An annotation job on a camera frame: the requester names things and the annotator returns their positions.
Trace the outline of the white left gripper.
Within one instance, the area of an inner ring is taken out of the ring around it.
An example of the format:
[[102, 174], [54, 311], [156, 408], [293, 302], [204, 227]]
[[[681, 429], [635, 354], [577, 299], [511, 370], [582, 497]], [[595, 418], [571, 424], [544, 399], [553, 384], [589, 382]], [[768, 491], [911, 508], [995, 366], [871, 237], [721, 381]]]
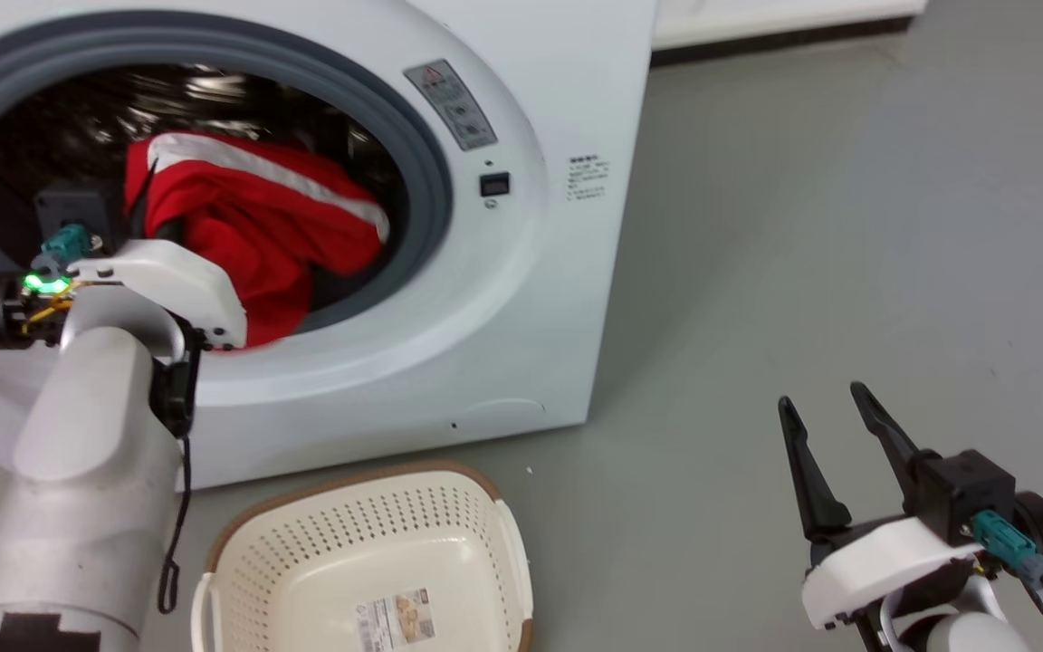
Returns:
[[129, 238], [134, 240], [117, 253], [83, 257], [69, 264], [67, 272], [83, 285], [124, 286], [201, 330], [217, 351], [242, 351], [247, 345], [247, 312], [227, 272], [181, 244], [146, 239], [148, 194], [156, 173], [157, 159], [153, 159], [129, 207]]

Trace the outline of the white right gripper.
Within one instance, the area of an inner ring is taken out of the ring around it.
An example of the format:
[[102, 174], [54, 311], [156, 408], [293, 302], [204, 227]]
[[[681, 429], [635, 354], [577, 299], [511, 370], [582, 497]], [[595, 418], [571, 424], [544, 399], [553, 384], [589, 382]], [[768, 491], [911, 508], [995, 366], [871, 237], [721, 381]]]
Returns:
[[[914, 460], [919, 448], [865, 383], [852, 381], [849, 389], [866, 430], [883, 449], [901, 488], [903, 509], [914, 509]], [[779, 399], [778, 412], [803, 535], [810, 544], [828, 544], [851, 527], [851, 512], [819, 469], [807, 427], [793, 400]], [[949, 562], [971, 560], [983, 551], [976, 541], [951, 546], [916, 517], [895, 521], [829, 553], [807, 575], [800, 599], [811, 626], [824, 630], [840, 615], [852, 615]]]

